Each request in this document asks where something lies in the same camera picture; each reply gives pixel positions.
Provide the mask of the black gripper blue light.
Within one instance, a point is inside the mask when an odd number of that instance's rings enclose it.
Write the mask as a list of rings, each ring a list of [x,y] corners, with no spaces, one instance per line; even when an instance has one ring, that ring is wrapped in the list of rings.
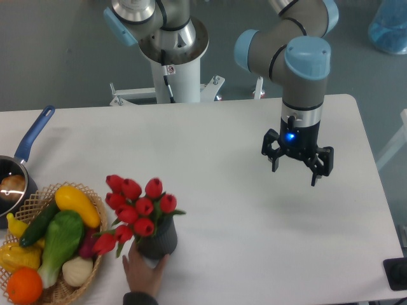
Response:
[[[315,186],[322,176],[328,177],[333,169],[333,147],[318,147],[320,123],[308,127],[294,127],[289,129],[288,124],[280,121],[279,134],[269,129],[264,137],[261,153],[272,164],[272,172],[279,167],[280,148],[282,152],[294,159],[304,159],[306,166],[312,171],[311,186]]]

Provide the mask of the dark grey sleeve forearm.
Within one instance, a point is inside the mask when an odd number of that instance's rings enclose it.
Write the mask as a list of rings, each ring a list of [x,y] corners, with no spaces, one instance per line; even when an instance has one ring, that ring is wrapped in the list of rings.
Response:
[[[158,302],[147,293],[128,292],[123,296],[123,305],[158,305]]]

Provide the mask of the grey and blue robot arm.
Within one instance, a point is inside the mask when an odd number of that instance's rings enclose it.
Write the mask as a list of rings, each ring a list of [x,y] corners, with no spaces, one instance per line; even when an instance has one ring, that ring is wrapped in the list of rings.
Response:
[[[281,156],[302,161],[317,180],[333,169],[333,148],[319,147],[317,138],[331,60],[324,36],[338,21],[338,7],[334,1],[271,5],[280,22],[269,32],[243,32],[233,56],[241,68],[283,89],[280,129],[266,132],[262,154],[273,169]],[[149,60],[158,103],[204,99],[200,59],[209,35],[188,1],[112,1],[104,20],[119,41],[138,44]]]

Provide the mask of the person's hand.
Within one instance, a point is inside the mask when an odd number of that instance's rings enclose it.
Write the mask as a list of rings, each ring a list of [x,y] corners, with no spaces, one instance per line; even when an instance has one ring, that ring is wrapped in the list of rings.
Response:
[[[140,292],[156,298],[162,284],[163,273],[170,259],[166,254],[154,268],[148,266],[133,242],[127,256],[122,257],[123,268],[131,292]]]

